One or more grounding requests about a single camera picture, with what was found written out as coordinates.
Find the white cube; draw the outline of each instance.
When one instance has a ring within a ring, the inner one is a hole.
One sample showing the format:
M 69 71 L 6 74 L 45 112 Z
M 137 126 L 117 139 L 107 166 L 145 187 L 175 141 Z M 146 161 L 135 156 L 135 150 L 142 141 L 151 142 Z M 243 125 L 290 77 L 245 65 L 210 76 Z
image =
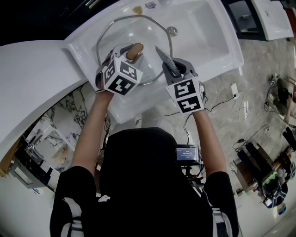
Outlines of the white cube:
M 104 89 L 119 95 L 127 95 L 140 83 L 143 72 L 114 57 L 103 69 Z
M 192 113 L 204 109 L 197 77 L 169 85 L 166 90 L 180 113 Z

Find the floor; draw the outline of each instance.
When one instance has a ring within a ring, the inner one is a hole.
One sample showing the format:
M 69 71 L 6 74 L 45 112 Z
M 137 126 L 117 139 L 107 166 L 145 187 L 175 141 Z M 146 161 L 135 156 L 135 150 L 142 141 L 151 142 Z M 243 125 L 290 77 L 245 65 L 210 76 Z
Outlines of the floor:
M 245 60 L 241 72 L 235 69 L 205 82 L 209 99 L 206 107 L 209 109 L 232 97 L 230 89 L 232 83 L 237 84 L 239 93 L 244 93 L 244 95 L 240 94 L 237 100 L 221 104 L 209 113 L 227 160 L 234 192 L 241 188 L 230 168 L 233 160 L 237 159 L 236 152 L 232 148 L 237 140 L 249 139 L 263 125 L 268 124 L 269 131 L 260 130 L 252 140 L 259 143 L 272 159 L 275 159 L 287 145 L 281 135 L 285 128 L 284 122 L 276 113 L 265 112 L 263 109 L 270 75 L 278 73 L 282 77 L 296 78 L 293 43 L 285 39 L 272 42 L 240 40 L 240 46 Z M 44 118 L 49 119 L 57 127 L 71 146 L 75 146 L 93 100 L 93 89 L 87 83 L 52 107 Z M 135 127 L 135 121 L 140 119 L 137 127 L 159 126 L 171 133 L 178 144 L 186 144 L 187 136 L 183 130 L 186 116 L 180 114 L 164 116 L 176 111 L 174 103 L 169 100 L 126 124 L 112 123 L 112 132 Z M 190 135 L 189 144 L 199 144 L 197 129 L 192 117 L 189 118 L 186 128 Z M 296 204 L 295 184 L 296 181 L 288 184 L 289 194 L 286 198 L 288 211 Z M 236 197 L 236 205 L 242 235 L 245 237 L 263 236 L 285 217 L 285 215 L 279 217 L 274 210 L 265 208 L 256 194 L 247 193 Z

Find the sink basin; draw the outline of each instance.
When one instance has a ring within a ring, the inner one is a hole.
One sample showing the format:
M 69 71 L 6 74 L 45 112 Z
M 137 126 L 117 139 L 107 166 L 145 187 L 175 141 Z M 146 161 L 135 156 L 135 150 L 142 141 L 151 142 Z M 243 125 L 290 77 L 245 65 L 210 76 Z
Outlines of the sink basin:
M 145 7 L 147 0 L 122 0 L 101 11 L 74 31 L 65 42 L 87 78 L 94 78 L 98 68 L 96 42 L 104 28 L 114 19 L 133 15 L 132 8 L 143 7 L 143 15 L 152 17 L 165 28 L 173 26 L 178 34 L 172 37 L 173 57 L 192 63 L 201 81 L 243 65 L 241 49 L 232 23 L 222 3 L 217 0 L 173 0 L 162 6 Z M 147 63 L 143 80 L 149 81 L 161 72 L 162 61 L 155 45 L 169 53 L 164 31 L 147 19 L 132 18 L 116 22 L 103 37 L 99 51 L 104 60 L 117 44 L 144 44 Z M 166 79 L 138 86 L 128 96 L 114 96 L 108 109 L 117 122 L 124 123 L 170 97 Z

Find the power adapter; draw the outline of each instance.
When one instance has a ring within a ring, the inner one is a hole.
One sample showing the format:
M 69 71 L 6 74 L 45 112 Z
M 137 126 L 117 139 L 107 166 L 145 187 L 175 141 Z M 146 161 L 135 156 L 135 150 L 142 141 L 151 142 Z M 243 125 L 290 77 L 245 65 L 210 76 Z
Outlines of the power adapter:
M 233 96 L 234 99 L 236 100 L 236 99 L 239 97 L 239 96 L 238 96 L 239 92 L 238 92 L 238 90 L 237 90 L 236 83 L 232 83 L 232 84 L 230 85 L 230 88 L 231 88 L 232 96 Z

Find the screen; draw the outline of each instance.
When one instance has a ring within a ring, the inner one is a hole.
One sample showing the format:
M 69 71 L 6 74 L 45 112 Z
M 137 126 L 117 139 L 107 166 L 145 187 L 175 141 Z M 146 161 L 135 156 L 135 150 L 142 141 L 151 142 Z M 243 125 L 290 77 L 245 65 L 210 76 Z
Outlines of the screen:
M 196 161 L 197 162 L 197 148 L 196 147 L 178 147 L 177 161 Z

